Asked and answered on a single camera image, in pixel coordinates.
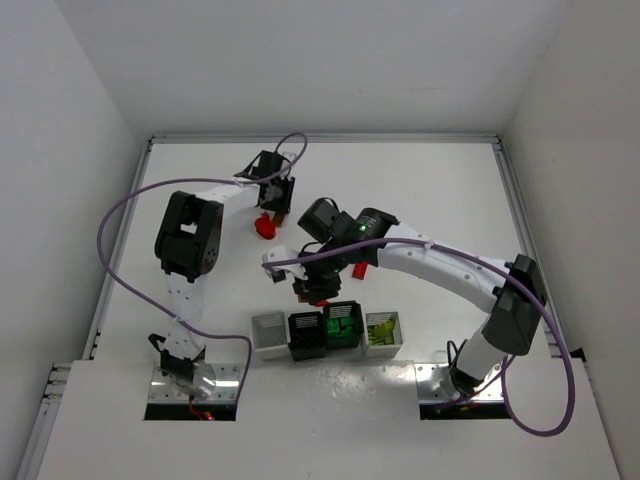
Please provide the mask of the orange brown lego brick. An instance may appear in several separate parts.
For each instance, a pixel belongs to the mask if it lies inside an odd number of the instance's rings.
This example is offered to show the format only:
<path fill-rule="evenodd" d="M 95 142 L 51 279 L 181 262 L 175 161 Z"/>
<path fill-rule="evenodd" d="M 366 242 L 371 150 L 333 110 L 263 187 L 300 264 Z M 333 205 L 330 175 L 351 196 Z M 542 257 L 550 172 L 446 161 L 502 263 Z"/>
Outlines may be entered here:
<path fill-rule="evenodd" d="M 274 225 L 277 228 L 280 228 L 283 225 L 286 217 L 287 217 L 286 213 L 275 213 L 274 216 L 273 216 Z"/>

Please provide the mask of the green upside-down lego brick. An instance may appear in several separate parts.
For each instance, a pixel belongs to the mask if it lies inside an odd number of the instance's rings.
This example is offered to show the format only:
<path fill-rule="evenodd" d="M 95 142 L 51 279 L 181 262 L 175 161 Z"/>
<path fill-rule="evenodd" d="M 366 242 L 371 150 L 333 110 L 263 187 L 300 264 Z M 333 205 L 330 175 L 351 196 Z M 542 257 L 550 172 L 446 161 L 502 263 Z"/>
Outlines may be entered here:
<path fill-rule="evenodd" d="M 341 325 L 338 319 L 330 319 L 327 322 L 327 332 L 330 338 L 338 337 L 341 332 Z"/>

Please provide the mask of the lime square lego brick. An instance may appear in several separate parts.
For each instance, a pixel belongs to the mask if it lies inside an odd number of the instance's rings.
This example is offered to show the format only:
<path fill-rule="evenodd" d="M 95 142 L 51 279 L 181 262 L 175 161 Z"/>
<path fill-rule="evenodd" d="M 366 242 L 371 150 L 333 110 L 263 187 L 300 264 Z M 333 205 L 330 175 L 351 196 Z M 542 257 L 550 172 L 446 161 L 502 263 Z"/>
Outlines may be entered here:
<path fill-rule="evenodd" d="M 367 326 L 369 344 L 371 346 L 387 346 L 394 345 L 395 322 L 387 320 L 382 323 L 371 324 Z"/>

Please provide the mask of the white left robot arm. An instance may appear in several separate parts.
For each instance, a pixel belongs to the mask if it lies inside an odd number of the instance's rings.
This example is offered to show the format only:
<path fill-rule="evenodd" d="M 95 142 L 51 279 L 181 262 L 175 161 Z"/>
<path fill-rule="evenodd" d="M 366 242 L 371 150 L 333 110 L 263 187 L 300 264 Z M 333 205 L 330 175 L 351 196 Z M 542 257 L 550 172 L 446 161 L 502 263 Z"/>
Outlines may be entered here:
<path fill-rule="evenodd" d="M 287 215 L 295 185 L 291 164 L 278 151 L 263 150 L 230 181 L 170 196 L 154 253 L 167 281 L 173 326 L 166 334 L 150 335 L 149 341 L 159 352 L 161 370 L 179 382 L 194 385 L 205 357 L 204 338 L 184 325 L 202 318 L 206 280 L 220 257 L 223 221 L 250 208 Z"/>

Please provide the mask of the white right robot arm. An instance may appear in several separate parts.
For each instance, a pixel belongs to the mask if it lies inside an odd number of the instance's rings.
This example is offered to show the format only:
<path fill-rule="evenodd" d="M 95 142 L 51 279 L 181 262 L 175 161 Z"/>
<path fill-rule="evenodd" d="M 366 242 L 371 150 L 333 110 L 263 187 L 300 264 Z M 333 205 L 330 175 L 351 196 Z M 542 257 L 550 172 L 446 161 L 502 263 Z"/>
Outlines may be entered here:
<path fill-rule="evenodd" d="M 305 262 L 296 294 L 314 304 L 338 295 L 339 274 L 366 263 L 425 280 L 475 305 L 487 318 L 449 366 L 453 387 L 468 397 L 507 355 L 528 354 L 547 295 L 537 263 L 519 254 L 490 260 L 433 242 L 390 213 L 368 207 L 352 217 L 326 198 L 315 200 L 298 221 L 316 242 L 320 259 Z"/>

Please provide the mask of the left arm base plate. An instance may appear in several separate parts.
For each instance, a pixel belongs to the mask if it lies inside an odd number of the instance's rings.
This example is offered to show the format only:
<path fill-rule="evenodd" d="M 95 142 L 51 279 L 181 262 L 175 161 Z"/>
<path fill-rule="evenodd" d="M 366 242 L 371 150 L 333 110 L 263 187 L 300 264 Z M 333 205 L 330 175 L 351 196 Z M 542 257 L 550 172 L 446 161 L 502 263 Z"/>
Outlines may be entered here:
<path fill-rule="evenodd" d="M 237 400 L 244 366 L 233 363 L 203 363 L 195 368 L 192 381 L 179 379 L 157 366 L 148 391 L 149 404 L 186 404 L 190 397 L 199 404 L 232 404 Z"/>

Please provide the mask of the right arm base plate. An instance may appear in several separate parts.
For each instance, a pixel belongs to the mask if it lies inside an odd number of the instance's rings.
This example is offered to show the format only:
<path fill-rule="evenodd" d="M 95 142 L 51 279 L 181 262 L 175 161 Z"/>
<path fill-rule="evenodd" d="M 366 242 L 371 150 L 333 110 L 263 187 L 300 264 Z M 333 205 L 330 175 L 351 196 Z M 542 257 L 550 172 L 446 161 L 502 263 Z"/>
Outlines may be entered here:
<path fill-rule="evenodd" d="M 502 403 L 504 400 L 500 383 L 502 368 L 499 365 L 489 370 L 475 386 L 466 380 L 454 380 L 447 363 L 415 363 L 414 373 L 420 405 L 488 404 Z"/>

